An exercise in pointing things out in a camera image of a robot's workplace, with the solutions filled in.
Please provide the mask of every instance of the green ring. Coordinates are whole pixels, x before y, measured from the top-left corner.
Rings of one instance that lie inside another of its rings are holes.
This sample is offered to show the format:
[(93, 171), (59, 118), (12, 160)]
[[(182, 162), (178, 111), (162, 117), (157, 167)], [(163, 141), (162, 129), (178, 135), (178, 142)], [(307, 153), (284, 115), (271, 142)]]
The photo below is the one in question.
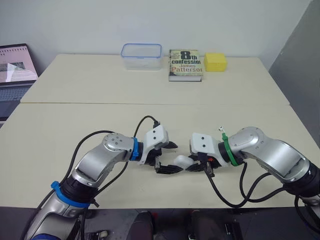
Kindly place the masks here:
[(239, 164), (236, 162), (236, 160), (234, 158), (234, 155), (232, 154), (232, 151), (230, 149), (229, 142), (228, 142), (228, 137), (226, 136), (225, 133), (222, 134), (222, 139), (224, 142), (224, 147), (225, 147), (226, 153), (228, 154), (228, 156), (230, 158), (231, 164), (235, 167), (239, 166)]

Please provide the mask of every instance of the plastic container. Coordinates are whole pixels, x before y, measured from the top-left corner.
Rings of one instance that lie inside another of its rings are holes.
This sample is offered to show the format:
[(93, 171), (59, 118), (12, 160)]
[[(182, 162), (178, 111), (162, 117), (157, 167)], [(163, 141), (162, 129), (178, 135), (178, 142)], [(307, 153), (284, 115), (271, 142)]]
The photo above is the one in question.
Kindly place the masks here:
[(127, 43), (123, 45), (121, 57), (128, 70), (160, 70), (162, 68), (160, 44)]

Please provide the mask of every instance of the yellow sponge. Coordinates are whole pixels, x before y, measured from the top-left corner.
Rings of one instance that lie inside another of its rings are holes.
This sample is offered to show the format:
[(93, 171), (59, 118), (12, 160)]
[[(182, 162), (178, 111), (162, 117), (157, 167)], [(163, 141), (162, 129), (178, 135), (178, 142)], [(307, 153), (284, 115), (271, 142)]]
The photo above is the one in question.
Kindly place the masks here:
[(227, 67), (227, 59), (223, 53), (206, 52), (204, 66), (207, 72), (223, 72)]

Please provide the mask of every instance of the blue ring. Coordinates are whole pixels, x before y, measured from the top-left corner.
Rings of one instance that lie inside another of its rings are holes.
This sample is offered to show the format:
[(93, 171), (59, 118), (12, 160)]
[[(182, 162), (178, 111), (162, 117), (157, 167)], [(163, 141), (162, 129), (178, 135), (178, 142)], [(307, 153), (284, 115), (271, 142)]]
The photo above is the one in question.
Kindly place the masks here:
[(133, 153), (130, 161), (135, 161), (138, 156), (139, 156), (138, 139), (133, 137)]
[(51, 188), (55, 190), (55, 193), (58, 196), (58, 198), (62, 202), (66, 203), (66, 204), (69, 204), (69, 205), (77, 207), (77, 208), (88, 208), (90, 206), (90, 204), (91, 204), (91, 203), (83, 203), (83, 202), (72, 201), (69, 198), (67, 198), (61, 192), (58, 181), (54, 181), (53, 183), (51, 183)]

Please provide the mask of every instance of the table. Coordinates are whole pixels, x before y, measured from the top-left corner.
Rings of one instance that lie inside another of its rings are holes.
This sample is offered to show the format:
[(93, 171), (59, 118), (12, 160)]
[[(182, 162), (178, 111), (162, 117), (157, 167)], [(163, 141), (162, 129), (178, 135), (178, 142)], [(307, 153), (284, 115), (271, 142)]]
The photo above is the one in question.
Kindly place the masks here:
[[(256, 126), (272, 138), (290, 143), (318, 167), (320, 150), (295, 112), (288, 105), (150, 105), (150, 104), (20, 104), (0, 128), (0, 206), (34, 208), (50, 191), (50, 184), (65, 174), (74, 148), (87, 134), (112, 130), (132, 136), (139, 120), (153, 115), (166, 127), (178, 149), (163, 151), (160, 161), (170, 164), (179, 155), (189, 154), (193, 132), (220, 139), (223, 125), (232, 135), (246, 126)], [(137, 135), (142, 139), (152, 127), (146, 120)], [(89, 139), (81, 147), (77, 161), (95, 147), (103, 134)], [(118, 163), (106, 181), (123, 164)], [(232, 203), (242, 198), (239, 177), (242, 166), (218, 168), (215, 183)], [(248, 160), (244, 189), (265, 171)], [(256, 188), (253, 198), (262, 197), (281, 184), (269, 176)], [(97, 197), (100, 208), (226, 208), (216, 196), (203, 172), (156, 174), (151, 166), (130, 162), (124, 174)], [(289, 207), (294, 197), (281, 192), (261, 203), (245, 207)]]
[(288, 105), (257, 57), (228, 57), (225, 72), (203, 82), (169, 82), (168, 58), (159, 71), (126, 70), (118, 55), (60, 54), (22, 103), (168, 105)]

